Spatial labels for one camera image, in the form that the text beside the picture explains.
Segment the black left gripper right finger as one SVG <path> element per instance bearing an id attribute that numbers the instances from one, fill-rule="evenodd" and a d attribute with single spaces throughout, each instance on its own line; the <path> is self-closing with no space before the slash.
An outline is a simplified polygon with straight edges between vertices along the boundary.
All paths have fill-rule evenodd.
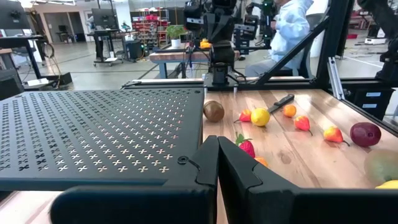
<path id="1" fill-rule="evenodd" d="M 219 178 L 229 223 L 397 223 L 397 191 L 301 188 L 226 137 Z"/>

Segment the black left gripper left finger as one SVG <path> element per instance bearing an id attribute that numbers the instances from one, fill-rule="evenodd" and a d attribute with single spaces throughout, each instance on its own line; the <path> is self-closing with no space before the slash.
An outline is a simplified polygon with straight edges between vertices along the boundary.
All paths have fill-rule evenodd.
<path id="1" fill-rule="evenodd" d="M 158 186 L 80 186 L 50 207 L 52 223 L 216 223 L 219 142 L 209 136 Z"/>

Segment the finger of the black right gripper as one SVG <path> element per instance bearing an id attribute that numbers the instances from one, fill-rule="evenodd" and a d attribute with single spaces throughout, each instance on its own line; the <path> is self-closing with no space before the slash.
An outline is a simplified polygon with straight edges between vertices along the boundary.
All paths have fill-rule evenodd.
<path id="1" fill-rule="evenodd" d="M 207 39 L 209 42 L 216 42 L 218 36 L 218 23 L 216 15 L 212 13 L 207 14 Z"/>
<path id="2" fill-rule="evenodd" d="M 233 17 L 230 15 L 222 15 L 219 21 L 219 27 L 220 40 L 231 40 L 233 35 Z"/>

